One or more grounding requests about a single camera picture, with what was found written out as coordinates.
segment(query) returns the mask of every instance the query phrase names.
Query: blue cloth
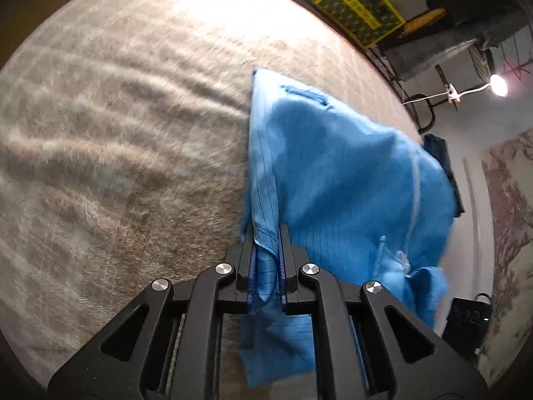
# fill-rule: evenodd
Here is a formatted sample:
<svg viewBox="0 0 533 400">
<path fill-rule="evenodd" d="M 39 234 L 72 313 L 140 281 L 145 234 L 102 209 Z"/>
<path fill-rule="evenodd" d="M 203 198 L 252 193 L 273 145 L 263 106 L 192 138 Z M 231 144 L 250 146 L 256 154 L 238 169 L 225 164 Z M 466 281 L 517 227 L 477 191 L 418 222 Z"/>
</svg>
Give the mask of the blue cloth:
<svg viewBox="0 0 533 400">
<path fill-rule="evenodd" d="M 436 268 L 455 203 L 439 163 L 393 128 L 280 74 L 254 75 L 243 226 L 258 249 L 242 319 L 249 385 L 314 369 L 309 316 L 281 312 L 278 225 L 339 280 L 379 280 L 428 325 L 447 290 Z"/>
</svg>

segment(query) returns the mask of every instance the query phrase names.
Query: silver screw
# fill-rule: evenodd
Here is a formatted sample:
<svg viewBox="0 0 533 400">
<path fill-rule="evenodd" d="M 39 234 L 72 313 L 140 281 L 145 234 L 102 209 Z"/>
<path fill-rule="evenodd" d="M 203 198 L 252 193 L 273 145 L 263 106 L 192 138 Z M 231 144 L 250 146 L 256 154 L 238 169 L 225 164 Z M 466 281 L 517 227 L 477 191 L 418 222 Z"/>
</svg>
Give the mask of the silver screw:
<svg viewBox="0 0 533 400">
<path fill-rule="evenodd" d="M 367 281 L 367 283 L 364 285 L 364 288 L 366 288 L 368 293 L 380 293 L 383 286 L 377 281 Z"/>
<path fill-rule="evenodd" d="M 215 268 L 215 270 L 216 270 L 220 275 L 229 274 L 229 273 L 231 272 L 232 269 L 233 269 L 233 267 L 232 267 L 231 264 L 229 264 L 229 263 L 220 263 L 220 264 L 217 264 L 217 267 Z"/>
<path fill-rule="evenodd" d="M 318 268 L 318 266 L 316 266 L 316 264 L 308 263 L 308 264 L 305 264 L 304 266 L 302 266 L 302 270 L 303 270 L 304 274 L 315 275 L 315 274 L 318 274 L 318 271 L 320 269 Z"/>
<path fill-rule="evenodd" d="M 164 278 L 156 279 L 152 283 L 152 288 L 157 292 L 162 292 L 163 290 L 166 290 L 169 287 L 169 282 Z"/>
</svg>

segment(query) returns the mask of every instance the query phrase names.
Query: lit light bulb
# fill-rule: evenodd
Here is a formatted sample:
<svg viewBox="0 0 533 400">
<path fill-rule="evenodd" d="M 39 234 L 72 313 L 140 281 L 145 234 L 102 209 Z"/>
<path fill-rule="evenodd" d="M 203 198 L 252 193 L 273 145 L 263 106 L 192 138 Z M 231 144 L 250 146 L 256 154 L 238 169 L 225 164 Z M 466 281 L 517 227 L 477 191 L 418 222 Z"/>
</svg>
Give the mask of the lit light bulb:
<svg viewBox="0 0 533 400">
<path fill-rule="evenodd" d="M 495 95 L 507 97 L 509 89 L 507 82 L 500 75 L 492 75 L 490 77 L 490 87 Z"/>
</svg>

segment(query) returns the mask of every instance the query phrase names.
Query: black electronic device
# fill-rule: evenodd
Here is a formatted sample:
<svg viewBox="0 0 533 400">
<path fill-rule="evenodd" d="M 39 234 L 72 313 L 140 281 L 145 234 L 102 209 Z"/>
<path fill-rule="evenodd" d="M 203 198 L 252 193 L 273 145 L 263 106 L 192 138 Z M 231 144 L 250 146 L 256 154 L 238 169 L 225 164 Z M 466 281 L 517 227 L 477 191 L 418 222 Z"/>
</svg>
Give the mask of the black electronic device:
<svg viewBox="0 0 533 400">
<path fill-rule="evenodd" d="M 281 239 L 279 284 L 286 314 L 310 314 L 318 398 L 481 400 L 481 375 L 376 281 L 340 282 Z M 157 279 L 52 377 L 53 400 L 214 400 L 222 316 L 254 298 L 255 244 L 241 245 L 196 279 Z M 186 315 L 175 365 L 171 361 Z"/>
<path fill-rule="evenodd" d="M 475 365 L 491 313 L 490 304 L 455 298 L 451 303 L 442 339 L 465 360 Z"/>
</svg>

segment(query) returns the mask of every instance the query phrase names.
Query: patterned rug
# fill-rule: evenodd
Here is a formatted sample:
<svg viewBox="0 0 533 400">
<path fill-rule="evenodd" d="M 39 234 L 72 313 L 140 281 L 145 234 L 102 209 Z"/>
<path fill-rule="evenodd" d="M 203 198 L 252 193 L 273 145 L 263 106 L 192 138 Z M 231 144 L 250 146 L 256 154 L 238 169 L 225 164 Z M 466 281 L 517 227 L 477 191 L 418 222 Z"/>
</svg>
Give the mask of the patterned rug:
<svg viewBox="0 0 533 400">
<path fill-rule="evenodd" d="M 494 311 L 479 368 L 493 385 L 533 327 L 533 129 L 480 153 L 494 226 Z"/>
</svg>

